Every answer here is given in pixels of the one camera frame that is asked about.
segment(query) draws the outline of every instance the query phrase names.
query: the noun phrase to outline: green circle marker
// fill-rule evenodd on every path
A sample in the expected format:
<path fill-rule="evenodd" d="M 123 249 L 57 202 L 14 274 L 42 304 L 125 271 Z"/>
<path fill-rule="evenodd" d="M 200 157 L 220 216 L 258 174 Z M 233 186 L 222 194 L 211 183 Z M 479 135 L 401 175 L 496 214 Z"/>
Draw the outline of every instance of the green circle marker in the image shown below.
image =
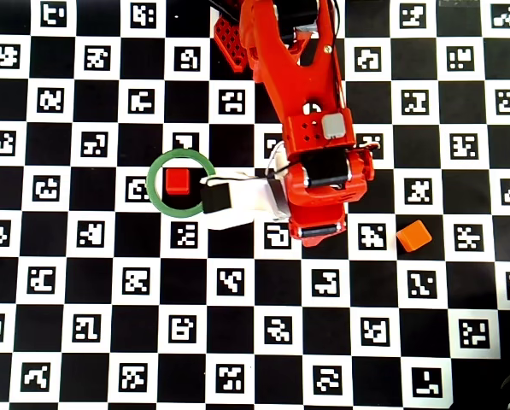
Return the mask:
<path fill-rule="evenodd" d="M 214 170 L 213 164 L 202 154 L 193 149 L 172 149 L 165 154 L 160 155 L 150 166 L 149 174 L 146 178 L 146 191 L 149 194 L 149 199 L 152 204 L 161 213 L 171 216 L 174 218 L 189 218 L 194 215 L 198 215 L 203 212 L 202 203 L 198 203 L 194 208 L 190 209 L 176 209 L 168 207 L 158 196 L 158 192 L 155 188 L 155 176 L 158 174 L 163 165 L 172 160 L 173 158 L 191 158 L 198 164 L 200 164 L 207 175 L 215 175 L 217 172 Z"/>

